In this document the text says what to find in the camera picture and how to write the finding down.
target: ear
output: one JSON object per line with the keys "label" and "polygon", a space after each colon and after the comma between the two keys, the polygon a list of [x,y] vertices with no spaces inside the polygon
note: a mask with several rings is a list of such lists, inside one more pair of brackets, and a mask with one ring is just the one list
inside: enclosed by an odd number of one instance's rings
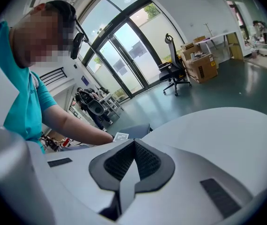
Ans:
{"label": "ear", "polygon": [[46,7],[46,4],[45,4],[45,3],[41,3],[41,4],[37,5],[37,6],[35,6],[35,7],[30,11],[30,15],[35,14],[35,13],[37,13],[37,12],[39,12],[39,11],[43,11],[43,10],[45,10],[45,7]]}

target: green floor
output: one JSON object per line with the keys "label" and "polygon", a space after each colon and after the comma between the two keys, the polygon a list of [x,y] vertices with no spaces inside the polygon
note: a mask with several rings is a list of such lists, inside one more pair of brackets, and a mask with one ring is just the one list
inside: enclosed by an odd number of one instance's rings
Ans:
{"label": "green floor", "polygon": [[115,134],[122,128],[150,123],[153,129],[180,116],[216,107],[243,107],[267,115],[267,69],[229,60],[220,64],[219,75],[204,84],[193,79],[193,87],[178,85],[178,97],[174,88],[164,82],[124,103],[120,118],[112,117],[114,124],[108,132]]}

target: man in teal shirt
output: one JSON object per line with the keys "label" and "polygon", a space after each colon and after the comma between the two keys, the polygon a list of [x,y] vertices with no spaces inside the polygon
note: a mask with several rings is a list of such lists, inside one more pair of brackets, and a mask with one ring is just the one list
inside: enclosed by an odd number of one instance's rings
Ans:
{"label": "man in teal shirt", "polygon": [[61,109],[29,67],[44,61],[53,51],[70,48],[75,29],[75,9],[64,1],[51,1],[33,8],[19,23],[0,23],[0,68],[19,90],[4,127],[25,140],[39,142],[42,122],[76,141],[101,145],[112,136]]}

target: person in background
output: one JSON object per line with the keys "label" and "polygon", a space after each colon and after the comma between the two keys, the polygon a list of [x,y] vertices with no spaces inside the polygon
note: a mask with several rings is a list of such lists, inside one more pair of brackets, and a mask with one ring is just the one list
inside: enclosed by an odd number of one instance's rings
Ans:
{"label": "person in background", "polygon": [[97,116],[96,114],[92,113],[92,112],[89,110],[89,108],[88,108],[85,104],[82,103],[82,99],[80,98],[80,94],[81,94],[81,92],[83,92],[83,91],[89,93],[90,96],[91,96],[93,99],[99,101],[99,97],[98,97],[98,95],[97,95],[96,93],[94,93],[94,92],[92,92],[92,91],[90,91],[90,90],[88,90],[88,89],[83,90],[82,88],[77,88],[77,92],[78,92],[78,93],[75,95],[75,100],[76,100],[78,106],[79,106],[82,110],[85,110],[85,111],[89,114],[89,116],[91,117],[91,119],[95,122],[95,124],[99,127],[100,130],[103,130],[104,132],[106,132],[107,130],[106,130],[106,129],[104,128],[104,126],[101,124],[101,121],[99,120],[99,117],[102,118],[103,120],[106,120],[110,125],[113,124],[113,121],[110,120],[110,118],[109,118],[107,115],[105,115],[105,114],[102,114],[101,116]]}
{"label": "person in background", "polygon": [[265,44],[267,44],[267,26],[264,22],[261,21],[253,21],[254,27],[257,27],[260,32],[260,36],[263,35]]}
{"label": "person in background", "polygon": [[19,94],[4,127],[25,140],[39,141],[42,122],[63,136],[79,142],[102,145],[113,137],[85,124],[57,105],[39,76],[29,67],[46,61],[53,51],[70,51],[75,30],[75,8],[65,1],[50,1],[34,7],[14,27],[0,22],[0,68]]}

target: office chair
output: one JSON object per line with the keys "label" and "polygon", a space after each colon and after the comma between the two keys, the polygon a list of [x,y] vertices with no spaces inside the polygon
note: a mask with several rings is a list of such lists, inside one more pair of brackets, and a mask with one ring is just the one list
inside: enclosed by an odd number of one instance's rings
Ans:
{"label": "office chair", "polygon": [[185,73],[185,67],[184,65],[179,61],[178,56],[176,54],[176,49],[175,49],[175,45],[173,42],[173,37],[170,36],[169,34],[166,34],[165,37],[165,42],[169,45],[169,49],[171,52],[171,63],[166,62],[163,63],[161,65],[158,66],[158,69],[161,71],[161,73],[159,74],[159,80],[160,81],[164,81],[164,80],[169,80],[169,82],[171,81],[171,79],[173,80],[173,83],[171,83],[168,87],[166,87],[163,90],[164,95],[166,95],[165,90],[167,90],[168,88],[174,86],[175,88],[175,96],[178,96],[177,93],[177,84],[184,84],[184,83],[188,83],[189,86],[191,87],[191,83],[189,81],[185,81],[184,77],[186,76]]}

